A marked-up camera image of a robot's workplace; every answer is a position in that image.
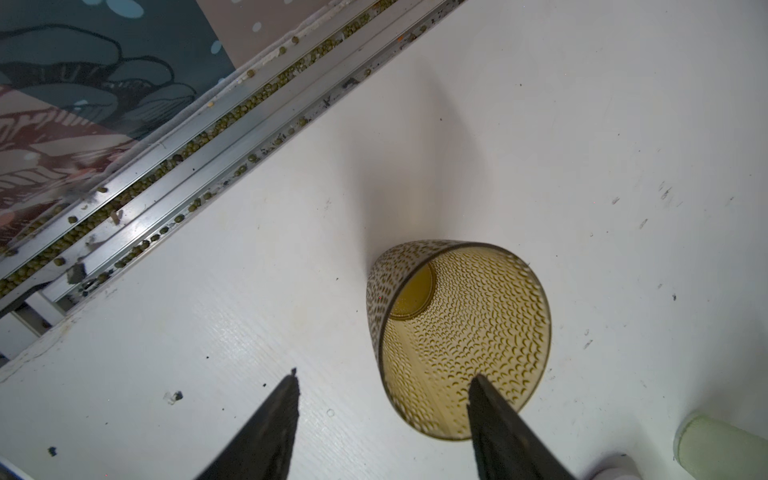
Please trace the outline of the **pale green short glass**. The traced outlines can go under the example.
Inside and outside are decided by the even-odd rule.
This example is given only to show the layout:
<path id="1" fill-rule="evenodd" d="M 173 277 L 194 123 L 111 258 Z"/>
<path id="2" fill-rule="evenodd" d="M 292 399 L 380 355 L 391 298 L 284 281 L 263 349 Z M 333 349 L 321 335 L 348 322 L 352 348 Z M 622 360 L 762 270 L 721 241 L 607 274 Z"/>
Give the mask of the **pale green short glass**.
<path id="1" fill-rule="evenodd" d="M 767 440 L 693 412 L 678 428 L 674 458 L 694 479 L 766 479 Z"/>

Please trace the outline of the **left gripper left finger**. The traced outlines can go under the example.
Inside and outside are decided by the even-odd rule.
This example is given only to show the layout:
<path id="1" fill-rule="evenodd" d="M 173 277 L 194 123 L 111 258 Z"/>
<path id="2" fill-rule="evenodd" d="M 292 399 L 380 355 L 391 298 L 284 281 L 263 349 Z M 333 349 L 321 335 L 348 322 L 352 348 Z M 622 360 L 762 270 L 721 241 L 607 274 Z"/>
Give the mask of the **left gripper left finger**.
<path id="1" fill-rule="evenodd" d="M 299 379 L 293 368 L 198 477 L 286 479 L 298 427 L 299 400 Z"/>

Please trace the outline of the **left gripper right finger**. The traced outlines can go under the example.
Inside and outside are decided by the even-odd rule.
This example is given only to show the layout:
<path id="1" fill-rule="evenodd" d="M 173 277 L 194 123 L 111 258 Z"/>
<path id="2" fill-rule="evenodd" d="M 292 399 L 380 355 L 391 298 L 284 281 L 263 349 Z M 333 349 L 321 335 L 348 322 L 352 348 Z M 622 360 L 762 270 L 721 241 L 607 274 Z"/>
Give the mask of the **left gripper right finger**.
<path id="1" fill-rule="evenodd" d="M 574 479 L 482 374 L 470 383 L 467 413 L 481 479 Z"/>

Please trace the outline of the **olive amber textured glass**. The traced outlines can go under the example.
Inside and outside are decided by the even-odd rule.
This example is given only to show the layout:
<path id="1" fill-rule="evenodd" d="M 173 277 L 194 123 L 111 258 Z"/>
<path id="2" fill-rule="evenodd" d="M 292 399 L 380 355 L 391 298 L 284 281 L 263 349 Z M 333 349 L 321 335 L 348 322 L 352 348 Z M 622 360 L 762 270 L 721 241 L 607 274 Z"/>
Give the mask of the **olive amber textured glass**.
<path id="1" fill-rule="evenodd" d="M 528 263 L 487 243 L 417 240 L 372 264 L 368 328 L 386 396 L 429 437 L 470 438 L 472 379 L 485 376 L 520 411 L 545 373 L 552 320 Z"/>

